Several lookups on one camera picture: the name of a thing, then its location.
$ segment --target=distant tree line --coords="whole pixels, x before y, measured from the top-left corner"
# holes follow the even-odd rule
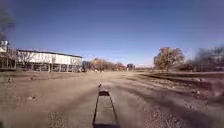
[[[161,48],[159,54],[154,57],[154,69],[197,72],[224,71],[224,46],[199,49],[194,59],[184,61],[184,58],[183,52],[178,48]]]
[[[83,70],[97,70],[97,71],[104,71],[104,70],[112,70],[112,71],[121,71],[126,70],[126,66],[121,62],[113,63],[104,59],[95,58],[91,61],[83,61]]]
[[[200,49],[194,59],[188,60],[178,69],[198,72],[224,71],[224,46]]]

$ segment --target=sky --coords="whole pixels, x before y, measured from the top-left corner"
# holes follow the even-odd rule
[[[161,47],[224,44],[223,0],[7,0],[15,48],[152,66]]]

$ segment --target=building roof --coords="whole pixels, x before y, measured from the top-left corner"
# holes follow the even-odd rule
[[[58,55],[65,55],[65,56],[72,56],[72,57],[83,58],[81,56],[76,56],[76,55],[71,55],[71,54],[64,54],[64,53],[58,53],[58,52],[46,52],[46,51],[22,50],[22,49],[17,49],[17,51],[20,51],[20,52],[36,52],[36,53],[58,54]]]

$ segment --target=dirt ground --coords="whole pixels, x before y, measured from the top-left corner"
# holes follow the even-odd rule
[[[98,102],[96,122],[105,127],[224,127],[224,105],[206,90],[134,72],[92,72],[1,84],[0,128],[102,127],[93,123],[99,84],[114,105],[107,97]]]

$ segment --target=white building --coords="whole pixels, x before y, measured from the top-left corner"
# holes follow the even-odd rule
[[[16,65],[16,51],[13,50],[8,41],[0,41],[0,70],[12,70]]]
[[[82,66],[82,57],[33,50],[17,50],[18,66],[29,70],[74,71]]]

